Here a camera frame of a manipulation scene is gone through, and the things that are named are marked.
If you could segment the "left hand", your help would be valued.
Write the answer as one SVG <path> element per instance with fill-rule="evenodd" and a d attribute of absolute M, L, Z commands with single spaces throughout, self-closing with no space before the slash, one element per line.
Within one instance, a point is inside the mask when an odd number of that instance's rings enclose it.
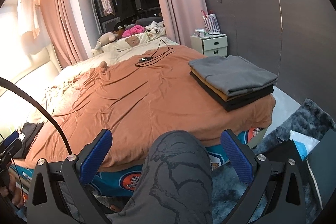
<path fill-rule="evenodd" d="M 10 178 L 10 182 L 9 182 L 9 186 L 1 186 L 0 190 L 1 190 L 1 196 L 2 197 L 6 197 L 9 195 L 9 193 L 11 193 L 13 195 L 11 202 L 13 203 L 14 206 L 20 208 L 23 206 L 24 201 L 23 201 L 23 197 L 21 194 L 21 190 L 17 187 L 16 185 L 16 179 L 15 176 L 11 173 L 9 173 L 9 178 Z"/>

